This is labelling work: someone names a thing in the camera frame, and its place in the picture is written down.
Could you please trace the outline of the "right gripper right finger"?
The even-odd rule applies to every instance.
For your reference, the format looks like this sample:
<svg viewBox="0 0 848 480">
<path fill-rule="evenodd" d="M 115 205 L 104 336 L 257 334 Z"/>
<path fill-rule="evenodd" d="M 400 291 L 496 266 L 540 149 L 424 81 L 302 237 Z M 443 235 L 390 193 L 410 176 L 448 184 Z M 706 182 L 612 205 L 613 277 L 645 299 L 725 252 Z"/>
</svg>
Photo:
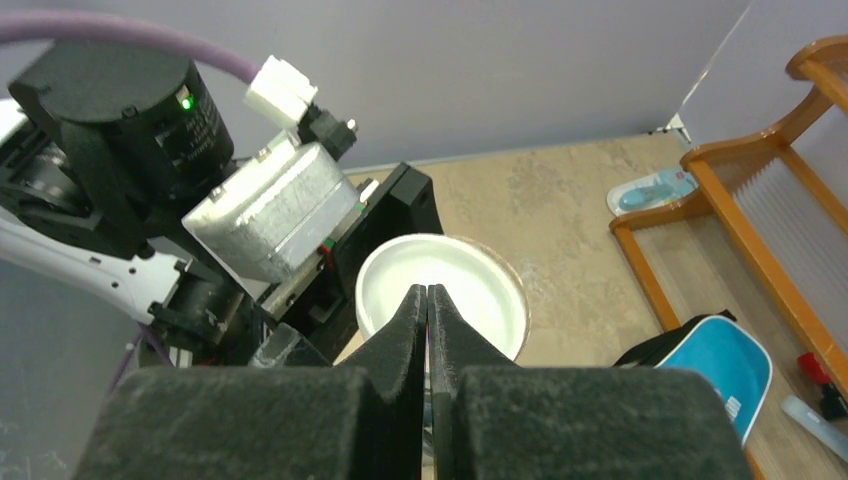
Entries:
<svg viewBox="0 0 848 480">
<path fill-rule="evenodd" d="M 700 375 L 646 367 L 523 368 L 428 297 L 440 479 L 748 479 L 746 454 Z"/>
</svg>

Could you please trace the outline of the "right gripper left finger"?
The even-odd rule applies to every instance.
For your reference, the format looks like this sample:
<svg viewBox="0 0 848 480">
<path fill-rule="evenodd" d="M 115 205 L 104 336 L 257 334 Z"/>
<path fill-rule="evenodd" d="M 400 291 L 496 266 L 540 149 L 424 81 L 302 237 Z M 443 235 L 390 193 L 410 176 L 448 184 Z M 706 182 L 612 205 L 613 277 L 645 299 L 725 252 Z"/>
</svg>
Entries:
<svg viewBox="0 0 848 480">
<path fill-rule="evenodd" d="M 269 367 L 142 368 L 106 402 L 78 479 L 417 479 L 427 300 L 345 361 L 318 365 L 296 332 Z"/>
</svg>

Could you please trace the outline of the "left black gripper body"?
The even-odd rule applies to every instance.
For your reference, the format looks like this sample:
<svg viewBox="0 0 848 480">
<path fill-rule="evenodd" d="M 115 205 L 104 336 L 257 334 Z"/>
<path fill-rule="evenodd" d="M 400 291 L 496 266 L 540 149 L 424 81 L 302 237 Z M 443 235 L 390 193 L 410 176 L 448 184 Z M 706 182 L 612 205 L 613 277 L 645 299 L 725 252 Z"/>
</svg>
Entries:
<svg viewBox="0 0 848 480">
<path fill-rule="evenodd" d="M 396 237 L 442 231 L 432 179 L 400 164 L 289 281 L 256 297 L 200 265 L 177 263 L 175 292 L 148 304 L 151 329 L 163 345 L 192 353 L 195 366 L 247 365 L 274 338 L 330 363 L 357 330 L 354 290 L 366 258 Z"/>
</svg>

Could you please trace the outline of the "black shuttlecock tube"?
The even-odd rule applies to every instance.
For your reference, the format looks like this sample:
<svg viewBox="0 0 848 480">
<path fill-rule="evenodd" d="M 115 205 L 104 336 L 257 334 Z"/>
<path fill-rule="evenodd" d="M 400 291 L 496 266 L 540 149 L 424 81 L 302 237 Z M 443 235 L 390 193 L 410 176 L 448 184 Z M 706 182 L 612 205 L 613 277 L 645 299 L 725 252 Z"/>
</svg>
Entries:
<svg viewBox="0 0 848 480">
<path fill-rule="evenodd" d="M 529 306 L 517 274 L 491 249 L 462 237 L 425 233 L 378 246 L 355 282 L 356 319 L 364 339 L 388 324 L 413 285 L 444 286 L 467 323 L 506 357 L 518 357 Z"/>
</svg>

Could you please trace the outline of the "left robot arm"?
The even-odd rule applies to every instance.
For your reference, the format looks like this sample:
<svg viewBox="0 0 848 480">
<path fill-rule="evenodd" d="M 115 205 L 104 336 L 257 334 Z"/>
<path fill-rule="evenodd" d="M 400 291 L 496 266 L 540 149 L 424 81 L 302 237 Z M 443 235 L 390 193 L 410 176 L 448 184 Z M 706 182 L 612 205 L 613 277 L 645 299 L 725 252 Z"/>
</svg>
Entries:
<svg viewBox="0 0 848 480">
<path fill-rule="evenodd" d="M 287 62 L 249 69 L 247 102 L 281 132 L 246 159 L 195 61 L 58 41 L 8 86 L 1 251 L 123 309 L 166 361 L 247 364 L 295 330 L 321 359 L 356 326 L 366 258 L 439 234 L 432 180 L 397 166 L 354 184 L 356 126 Z"/>
</svg>

